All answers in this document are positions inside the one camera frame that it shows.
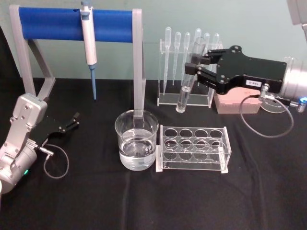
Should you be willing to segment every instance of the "cable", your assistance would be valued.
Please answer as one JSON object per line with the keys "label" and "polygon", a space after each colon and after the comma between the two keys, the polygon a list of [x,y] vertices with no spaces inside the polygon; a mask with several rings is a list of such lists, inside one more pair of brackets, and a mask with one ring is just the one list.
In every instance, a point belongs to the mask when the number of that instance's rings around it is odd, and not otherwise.
{"label": "cable", "polygon": [[66,172],[62,176],[51,176],[49,173],[47,173],[47,170],[46,170],[46,163],[48,161],[48,158],[46,158],[46,160],[44,162],[44,172],[46,173],[47,176],[49,176],[52,179],[61,179],[61,178],[63,178],[64,176],[66,176],[66,174],[68,173],[68,169],[69,169],[69,159],[68,159],[67,153],[62,148],[60,148],[57,145],[46,144],[45,146],[55,147],[55,148],[61,150],[64,153],[64,155],[65,155],[65,157],[67,159],[67,169],[66,169]]}
{"label": "cable", "polygon": [[241,118],[242,118],[244,124],[245,124],[251,131],[253,131],[254,133],[256,133],[256,134],[258,134],[258,135],[260,135],[260,136],[262,136],[262,137],[264,137],[264,138],[280,138],[280,137],[283,137],[283,136],[287,135],[287,134],[292,130],[292,128],[293,128],[293,126],[294,126],[294,120],[293,120],[292,114],[290,113],[289,109],[288,109],[283,103],[281,103],[278,99],[275,98],[273,101],[274,101],[274,102],[277,102],[278,104],[280,104],[280,105],[285,109],[285,111],[289,114],[290,120],[291,120],[291,125],[290,125],[290,127],[289,127],[286,131],[284,131],[283,133],[281,133],[281,134],[278,134],[278,135],[271,135],[271,136],[270,136],[270,135],[265,135],[265,134],[262,134],[262,133],[256,131],[254,128],[252,128],[252,127],[246,122],[246,120],[244,119],[243,114],[242,114],[243,103],[244,103],[244,101],[246,101],[246,100],[249,99],[249,98],[255,98],[255,95],[251,95],[251,96],[248,96],[248,97],[244,98],[243,101],[241,101],[241,103],[240,103],[239,111],[240,111],[240,116],[241,116]]}

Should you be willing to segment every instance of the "black tablecloth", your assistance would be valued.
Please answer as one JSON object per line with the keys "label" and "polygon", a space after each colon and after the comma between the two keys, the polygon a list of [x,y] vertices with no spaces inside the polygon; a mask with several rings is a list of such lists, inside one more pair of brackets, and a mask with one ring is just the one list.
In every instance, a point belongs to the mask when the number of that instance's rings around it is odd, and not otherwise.
{"label": "black tablecloth", "polygon": [[[21,80],[0,80],[0,143],[22,94]],[[128,80],[97,80],[97,102],[90,80],[57,79],[47,114],[64,120],[75,112],[80,128],[51,140],[70,158],[68,175],[52,180],[43,172],[45,154],[28,175],[2,196],[1,230],[288,230],[307,229],[306,115],[292,110],[295,127],[286,137],[252,133],[238,115],[207,107],[156,105],[157,81],[147,81],[145,109],[164,126],[224,127],[232,155],[229,173],[164,170],[132,172],[120,162],[114,122],[133,107]],[[286,114],[260,110],[246,115],[267,134],[289,125]]]}

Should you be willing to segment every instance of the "light blue wall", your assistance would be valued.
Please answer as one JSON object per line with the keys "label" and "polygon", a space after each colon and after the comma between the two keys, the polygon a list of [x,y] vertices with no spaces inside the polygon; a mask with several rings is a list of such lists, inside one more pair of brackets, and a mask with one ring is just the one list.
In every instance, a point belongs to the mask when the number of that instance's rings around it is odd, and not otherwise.
{"label": "light blue wall", "polygon": [[[79,8],[79,0],[2,0],[0,25],[16,58],[9,19],[9,4],[32,7]],[[284,56],[305,59],[307,44],[303,30],[293,26],[286,0],[94,0],[97,9],[142,8],[145,71],[147,79],[157,79],[158,42],[165,27],[173,34],[196,28],[219,33],[224,47],[240,45],[251,57],[282,60]],[[75,41],[39,41],[57,78],[89,78],[84,46]],[[132,79],[131,44],[97,43],[97,78]],[[33,75],[41,77],[31,55]]]}

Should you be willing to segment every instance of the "clear plastic stand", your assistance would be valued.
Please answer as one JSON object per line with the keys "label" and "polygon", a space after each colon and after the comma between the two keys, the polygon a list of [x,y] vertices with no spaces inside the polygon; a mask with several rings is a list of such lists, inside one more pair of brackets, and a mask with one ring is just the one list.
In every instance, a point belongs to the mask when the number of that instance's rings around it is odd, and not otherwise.
{"label": "clear plastic stand", "polygon": [[228,173],[231,148],[226,127],[160,126],[156,172],[163,169],[214,170]]}
{"label": "clear plastic stand", "polygon": [[[192,40],[189,44],[188,48],[188,55],[191,53],[194,41]],[[223,49],[222,41],[219,40],[217,44],[210,42],[207,45],[208,49]],[[184,58],[184,44],[183,39],[181,39],[181,44],[177,51],[177,58],[175,57],[175,46],[174,41],[169,48],[169,59],[168,59],[168,69],[167,69],[167,84],[166,90],[163,92],[163,84],[164,84],[164,70],[165,66],[165,42],[160,39],[160,46],[159,46],[159,77],[158,77],[158,99],[157,105],[160,104],[173,104],[176,105],[178,102],[178,97],[180,95],[180,89],[182,85],[182,68],[183,65],[183,58]],[[173,66],[174,60],[177,60],[177,70],[175,76],[173,76]],[[210,71],[216,72],[216,65],[209,65],[208,69]],[[189,102],[188,105],[196,105],[196,106],[208,106],[211,107],[211,103],[213,100],[214,90],[195,82],[192,93],[189,95]]]}

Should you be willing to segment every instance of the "blue light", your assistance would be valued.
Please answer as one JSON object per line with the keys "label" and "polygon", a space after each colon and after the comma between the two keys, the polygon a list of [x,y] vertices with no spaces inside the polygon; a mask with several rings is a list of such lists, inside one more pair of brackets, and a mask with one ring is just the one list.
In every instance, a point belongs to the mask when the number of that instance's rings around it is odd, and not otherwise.
{"label": "blue light", "polygon": [[302,97],[302,98],[300,99],[300,101],[301,101],[302,103],[307,103],[307,97]]}

